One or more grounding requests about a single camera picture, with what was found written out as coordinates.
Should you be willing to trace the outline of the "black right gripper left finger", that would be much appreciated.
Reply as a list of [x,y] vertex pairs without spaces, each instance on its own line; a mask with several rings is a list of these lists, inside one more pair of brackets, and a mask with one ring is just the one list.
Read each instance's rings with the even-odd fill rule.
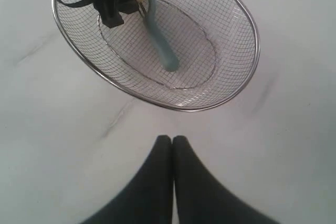
[[160,135],[136,175],[83,223],[171,223],[173,182],[172,141]]

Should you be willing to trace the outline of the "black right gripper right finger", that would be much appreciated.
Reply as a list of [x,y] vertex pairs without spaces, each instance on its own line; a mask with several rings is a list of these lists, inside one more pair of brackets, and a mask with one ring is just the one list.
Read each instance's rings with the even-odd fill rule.
[[277,223],[226,189],[185,136],[176,136],[172,146],[179,223]]

